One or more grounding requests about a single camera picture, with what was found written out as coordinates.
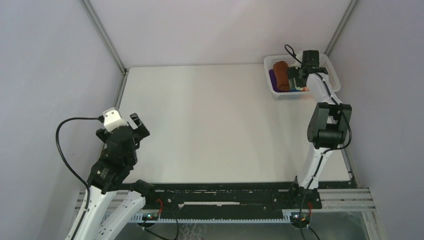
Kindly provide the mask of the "brown towel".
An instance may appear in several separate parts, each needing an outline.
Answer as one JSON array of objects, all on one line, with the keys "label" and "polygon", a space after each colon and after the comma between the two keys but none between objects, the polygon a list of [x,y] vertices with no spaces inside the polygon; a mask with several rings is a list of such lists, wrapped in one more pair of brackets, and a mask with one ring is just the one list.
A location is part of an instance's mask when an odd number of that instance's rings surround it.
[{"label": "brown towel", "polygon": [[273,65],[273,71],[276,79],[276,88],[279,91],[289,92],[291,90],[288,69],[289,65],[285,61],[279,61]]}]

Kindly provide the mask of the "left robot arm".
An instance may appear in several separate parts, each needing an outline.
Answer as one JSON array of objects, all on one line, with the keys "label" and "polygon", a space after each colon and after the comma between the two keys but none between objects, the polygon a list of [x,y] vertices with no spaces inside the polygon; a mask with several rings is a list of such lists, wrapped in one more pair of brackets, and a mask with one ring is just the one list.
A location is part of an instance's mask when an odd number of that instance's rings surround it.
[{"label": "left robot arm", "polygon": [[96,136],[106,147],[88,179],[82,181],[85,195],[67,240],[114,240],[139,210],[155,205],[157,196],[151,183],[141,179],[124,183],[138,162],[141,140],[150,135],[136,113],[130,119],[136,127],[115,108],[96,118],[103,124]]}]

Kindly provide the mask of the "teal towel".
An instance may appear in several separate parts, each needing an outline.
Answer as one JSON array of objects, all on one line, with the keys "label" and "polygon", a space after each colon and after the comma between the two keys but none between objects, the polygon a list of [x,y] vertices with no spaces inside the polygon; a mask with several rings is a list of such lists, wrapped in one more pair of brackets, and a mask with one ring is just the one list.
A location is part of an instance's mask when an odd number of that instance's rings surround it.
[{"label": "teal towel", "polygon": [[293,85],[293,86],[290,87],[290,89],[291,88],[296,88],[297,89],[297,92],[305,92],[305,91],[307,91],[307,87],[297,87],[297,86]]}]

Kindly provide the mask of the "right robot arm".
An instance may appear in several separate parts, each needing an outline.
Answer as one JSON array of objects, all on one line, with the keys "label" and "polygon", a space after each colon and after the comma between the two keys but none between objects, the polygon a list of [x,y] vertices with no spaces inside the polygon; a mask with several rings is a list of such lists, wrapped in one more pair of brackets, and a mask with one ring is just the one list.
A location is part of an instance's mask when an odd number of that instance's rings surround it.
[{"label": "right robot arm", "polygon": [[317,192],[319,177],[328,158],[352,139],[352,107],[343,104],[336,96],[328,71],[320,66],[319,51],[304,50],[300,58],[294,52],[290,55],[299,65],[289,70],[289,77],[296,87],[308,88],[316,101],[307,127],[308,155],[289,194],[289,203],[295,208],[302,208],[308,203],[309,196]]}]

